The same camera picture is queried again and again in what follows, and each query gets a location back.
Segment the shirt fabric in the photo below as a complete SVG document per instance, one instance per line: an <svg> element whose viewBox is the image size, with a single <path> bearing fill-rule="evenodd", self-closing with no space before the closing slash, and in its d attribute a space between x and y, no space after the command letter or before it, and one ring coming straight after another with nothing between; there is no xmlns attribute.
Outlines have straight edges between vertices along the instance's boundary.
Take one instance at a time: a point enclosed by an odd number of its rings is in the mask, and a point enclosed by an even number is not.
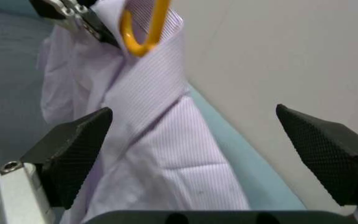
<svg viewBox="0 0 358 224"><path fill-rule="evenodd" d="M142 41L153 0L100 0L93 10L120 49L84 30L55 27L38 65L44 70L41 109L49 123L102 107L113 122L100 154L61 223L76 224L113 210L247 210L227 160L188 95L183 21L169 11L160 43L142 58L126 50L121 13L133 15Z"/></svg>

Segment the hanger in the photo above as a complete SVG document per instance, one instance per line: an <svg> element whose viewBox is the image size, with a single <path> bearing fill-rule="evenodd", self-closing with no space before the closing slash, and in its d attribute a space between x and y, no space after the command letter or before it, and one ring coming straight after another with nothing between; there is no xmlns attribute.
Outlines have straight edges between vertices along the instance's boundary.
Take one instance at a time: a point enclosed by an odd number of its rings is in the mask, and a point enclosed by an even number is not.
<svg viewBox="0 0 358 224"><path fill-rule="evenodd" d="M156 0L149 34L143 44L139 44L133 34L131 13L128 10L124 11L121 19L121 35L129 52L142 57L158 44L170 3L171 0Z"/></svg>
<svg viewBox="0 0 358 224"><path fill-rule="evenodd" d="M77 0L29 1L39 16L50 19L54 23L73 32L78 30L78 24L76 23L75 18L80 18L82 26L96 39L119 47L114 35L98 19L95 12L88 8L96 0L79 0L80 3L78 3ZM131 13L128 10L124 11L120 29L124 43L129 52L142 57L158 44L170 3L171 0L156 0L151 17L149 34L143 44L139 44L133 34Z"/></svg>

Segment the lavender striped shirt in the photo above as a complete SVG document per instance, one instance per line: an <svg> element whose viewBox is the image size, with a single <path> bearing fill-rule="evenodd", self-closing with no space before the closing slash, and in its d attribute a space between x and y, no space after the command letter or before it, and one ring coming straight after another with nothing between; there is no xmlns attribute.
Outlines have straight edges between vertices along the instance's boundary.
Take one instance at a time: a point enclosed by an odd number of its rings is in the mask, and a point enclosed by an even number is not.
<svg viewBox="0 0 358 224"><path fill-rule="evenodd" d="M131 0L135 34L148 30L152 0ZM245 210L248 203L192 99L183 69L183 21L170 11L160 44L142 58L123 45L125 0L100 0L102 22L121 49L84 30L55 27L39 57L41 108L50 123L108 106L113 123L101 153L61 223L112 210Z"/></svg>

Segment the shirt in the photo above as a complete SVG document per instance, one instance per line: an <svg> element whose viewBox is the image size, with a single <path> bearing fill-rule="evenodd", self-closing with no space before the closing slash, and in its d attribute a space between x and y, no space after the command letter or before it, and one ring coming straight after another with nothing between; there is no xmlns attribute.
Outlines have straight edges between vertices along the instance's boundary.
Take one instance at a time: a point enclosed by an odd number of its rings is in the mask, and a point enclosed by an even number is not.
<svg viewBox="0 0 358 224"><path fill-rule="evenodd" d="M39 56L41 109L49 123L102 107L113 122L100 154L61 223L86 222L113 210L246 210L247 199L188 95L183 21L168 12L160 43L142 58L126 50L121 13L133 15L139 40L153 0L100 0L93 10L120 48L85 30L55 27Z"/></svg>

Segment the shirt collar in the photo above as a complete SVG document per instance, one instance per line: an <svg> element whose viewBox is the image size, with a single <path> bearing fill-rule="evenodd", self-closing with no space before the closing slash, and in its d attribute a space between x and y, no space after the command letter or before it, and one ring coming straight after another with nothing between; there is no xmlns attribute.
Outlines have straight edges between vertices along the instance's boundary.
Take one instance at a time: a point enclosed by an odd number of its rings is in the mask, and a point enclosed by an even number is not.
<svg viewBox="0 0 358 224"><path fill-rule="evenodd" d="M180 16L170 10L160 43L144 57L133 59L119 32L121 12L125 4L125 0L100 0L93 10L116 37L128 67L128 71L120 74L107 92L102 106L112 107L115 124L129 127L126 135L134 137L187 91L183 66L184 25ZM148 30L153 4L153 0L130 0L126 5L132 12L134 23L143 32Z"/></svg>

